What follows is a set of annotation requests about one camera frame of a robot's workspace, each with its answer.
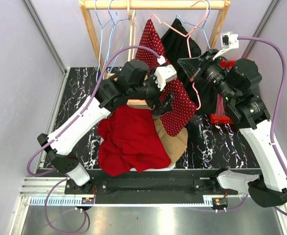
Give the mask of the red polka dot skirt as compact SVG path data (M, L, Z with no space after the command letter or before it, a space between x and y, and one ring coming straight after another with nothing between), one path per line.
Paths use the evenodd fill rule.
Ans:
M147 20L145 24L139 45L150 48L161 56L165 56L165 48L151 19ZM173 110L162 115L161 122L167 134L174 137L193 117L196 105L190 100L178 78L167 83L160 95L160 100L164 101L170 93L174 94L174 99L171 102Z

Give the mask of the tan pleated skirt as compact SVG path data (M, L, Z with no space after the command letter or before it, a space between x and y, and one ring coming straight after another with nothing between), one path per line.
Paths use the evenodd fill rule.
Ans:
M188 131L183 128L178 135L172 137L166 131L159 117L154 117L154 125L161 143L171 160L169 166L174 165L184 154L188 145Z

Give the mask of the red pleated skirt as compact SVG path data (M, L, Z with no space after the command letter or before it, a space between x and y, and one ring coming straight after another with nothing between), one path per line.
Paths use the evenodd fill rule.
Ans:
M117 108L98 126L103 138L99 147L98 166L110 176L136 169L162 169L171 160L156 132L151 111L127 105Z

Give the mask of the cream wooden hanger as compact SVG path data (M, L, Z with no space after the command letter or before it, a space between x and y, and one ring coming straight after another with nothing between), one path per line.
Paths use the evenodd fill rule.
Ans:
M127 13L130 21L130 30L129 30L129 46L134 46L136 43L136 10L131 11L130 9L131 1L127 0ZM128 51L128 61L135 58L135 49L129 49Z

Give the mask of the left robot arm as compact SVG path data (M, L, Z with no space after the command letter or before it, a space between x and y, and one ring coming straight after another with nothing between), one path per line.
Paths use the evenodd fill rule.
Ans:
M126 105L129 100L144 100L156 116L173 110L171 103L174 94L169 93L164 101L160 100L160 95L166 84L176 79L177 72L164 57L157 62L159 66L152 70L147 63L140 60L126 62L119 72L99 80L94 93L86 98L82 106L60 128L48 135L38 136L37 141L52 165L57 171L70 177L79 192L89 193L93 182L72 149L90 129L117 108Z

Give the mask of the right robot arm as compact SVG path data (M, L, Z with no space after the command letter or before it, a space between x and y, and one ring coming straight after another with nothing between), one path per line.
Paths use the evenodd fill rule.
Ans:
M221 66L224 58L210 49L194 58L180 58L178 64L191 81L205 81L223 98L226 115L238 128L252 149L261 174L249 175L220 169L209 181L211 192L226 189L245 193L263 208L287 202L287 161L271 141L272 118L262 99L253 94L262 76L254 61L238 59L228 70Z

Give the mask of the red plastic bin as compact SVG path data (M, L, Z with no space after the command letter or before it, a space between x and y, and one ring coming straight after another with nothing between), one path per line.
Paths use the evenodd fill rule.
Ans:
M228 70L230 70L232 68L232 66L235 64L235 60L231 60L231 61L221 61L220 65L222 68L226 68ZM233 122L231 121L231 119L226 116L226 117L217 117L215 116L215 114L210 114L210 122L212 124L233 124Z

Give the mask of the pink garment in bin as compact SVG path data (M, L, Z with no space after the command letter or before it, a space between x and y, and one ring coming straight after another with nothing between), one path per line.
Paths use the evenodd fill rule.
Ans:
M221 95L217 95L217 104L216 104L216 112L215 116L217 117L226 117L225 110L224 110L224 101Z

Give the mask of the white plastic basket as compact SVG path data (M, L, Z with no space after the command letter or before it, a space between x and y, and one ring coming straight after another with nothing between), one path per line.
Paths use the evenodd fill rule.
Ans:
M104 139L102 137L100 137L100 145L103 143ZM173 170L176 166L176 163L170 164L168 167L165 168L160 168L160 169L154 169L154 168L150 168L145 170L144 172L150 172L150 171L170 171Z

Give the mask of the wooden clothes rack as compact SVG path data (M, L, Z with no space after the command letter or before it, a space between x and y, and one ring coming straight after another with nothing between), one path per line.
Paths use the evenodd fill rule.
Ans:
M86 1L86 0L80 0L79 1L79 6L80 6L80 9L81 9L84 21L85 21L85 25L86 25L86 28L87 28L88 35L90 37L90 40L91 40L91 43L92 43L92 46L93 46L93 49L94 49L94 52L95 52L96 59L99 59L100 44L99 44L99 41L98 41L98 38L97 38L95 26L94 26L94 23L93 23L91 14L90 14L90 9L91 8L89 6L87 6L87 2L88 1ZM206 18L206 15L208 14L208 11L209 11L209 7L206 5L206 2L204 0L196 1L195 3L193 3L191 5L190 8L193 8L199 2L203 2L202 5L205 5L205 7L206 7L205 16L186 35L182 34L180 31L176 30L175 28L173 28L172 26L170 26L166 22L162 22L156 14L151 14L151 17L150 17L150 18L155 17L158 20L159 24L167 26L169 29L175 31L176 33L178 33L182 37L186 38L188 52L189 52L189 57L191 57L191 50L190 50L189 39L190 39L192 33L197 29L197 27L202 25L203 21ZM210 3L211 3L211 8L213 7L213 10L214 9L219 10L219 13L218 13L218 15L216 17L215 25L213 27L213 30L212 30L212 33L211 33L211 37L210 37L210 40L209 40L210 46L211 46L211 48L213 48L215 46L215 44L216 44L217 36L220 33L221 28L223 26L223 23L225 21L225 18L226 18L226 15L227 15L227 11L229 9L231 1L230 0L221 0L221 1L214 0L214 1L210 1ZM204 9L204 7L202 5L201 5L201 7L196 7L195 9L196 10ZM165 8L161 7L161 3L156 3L153 6L152 5L149 6L148 9L163 9L163 10L165 9L166 10L167 8L166 7ZM128 49L129 50L129 49L132 49L132 48L139 48L139 47L137 47L137 46L128 46L128 47L125 47L124 49ZM107 62L106 64L103 64L103 61L104 60L103 60L102 55L101 55L100 56L100 64L104 65L102 72L105 72L106 68L108 67L108 65L111 62ZM198 94L198 90L194 87L194 83L192 84L192 87L193 87L193 89L194 89L194 91L195 91L195 93L197 95L197 99L198 99L198 103L199 103L199 106L196 108L196 110L199 110L201 108L201 100L200 100L200 97L199 97L199 94ZM86 109L90 106L90 104L91 104L91 102L92 102L92 100L93 100L93 98L94 98L94 96L96 94L97 89L98 89L98 83L96 85L96 88L95 88L94 92L91 94L90 98L88 99L88 103L85 106Z

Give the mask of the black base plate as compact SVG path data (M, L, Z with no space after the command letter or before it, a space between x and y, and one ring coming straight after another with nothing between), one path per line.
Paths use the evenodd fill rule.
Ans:
M90 180L77 186L68 180L65 194L96 194L97 204L196 204L203 195L224 197L237 192L221 189L210 178L215 169L174 169L170 171L129 171L111 177L102 170L88 170Z

